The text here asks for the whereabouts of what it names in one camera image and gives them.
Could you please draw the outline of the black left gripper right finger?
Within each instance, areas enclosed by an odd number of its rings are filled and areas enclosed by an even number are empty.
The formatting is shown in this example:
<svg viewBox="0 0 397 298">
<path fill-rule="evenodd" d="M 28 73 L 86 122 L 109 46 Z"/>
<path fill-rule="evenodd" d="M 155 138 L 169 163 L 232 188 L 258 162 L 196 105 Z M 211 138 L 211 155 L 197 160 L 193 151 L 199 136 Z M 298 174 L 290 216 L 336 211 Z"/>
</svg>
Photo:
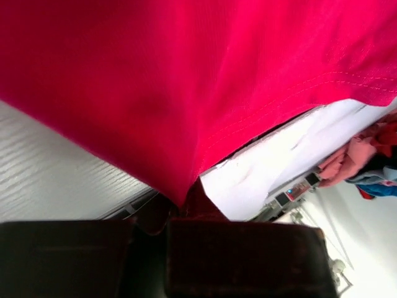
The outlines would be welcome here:
<svg viewBox="0 0 397 298">
<path fill-rule="evenodd" d="M 228 221 L 219 208 L 206 195 L 203 184 L 197 179 L 189 189 L 179 216 L 195 220 Z"/>
</svg>

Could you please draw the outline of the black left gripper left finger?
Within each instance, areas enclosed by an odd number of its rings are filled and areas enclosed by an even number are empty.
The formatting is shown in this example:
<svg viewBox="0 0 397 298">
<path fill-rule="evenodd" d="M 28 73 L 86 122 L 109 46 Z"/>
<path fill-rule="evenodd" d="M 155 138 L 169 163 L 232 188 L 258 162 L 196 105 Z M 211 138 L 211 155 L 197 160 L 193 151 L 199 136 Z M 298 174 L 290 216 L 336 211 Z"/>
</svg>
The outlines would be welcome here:
<svg viewBox="0 0 397 298">
<path fill-rule="evenodd" d="M 133 218 L 140 230 L 147 235 L 160 234 L 170 217 L 179 213 L 179 208 L 166 196 L 157 194 L 134 213 Z"/>
</svg>

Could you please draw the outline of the red t shirt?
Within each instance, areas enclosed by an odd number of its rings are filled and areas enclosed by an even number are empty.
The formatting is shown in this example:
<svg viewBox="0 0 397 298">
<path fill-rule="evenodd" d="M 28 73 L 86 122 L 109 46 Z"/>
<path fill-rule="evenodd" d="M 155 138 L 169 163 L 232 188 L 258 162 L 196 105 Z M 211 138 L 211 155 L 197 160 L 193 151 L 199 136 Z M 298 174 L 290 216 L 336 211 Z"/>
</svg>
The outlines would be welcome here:
<svg viewBox="0 0 397 298">
<path fill-rule="evenodd" d="M 395 96 L 395 1 L 1 2 L 1 99 L 177 205 L 273 126 Z"/>
</svg>

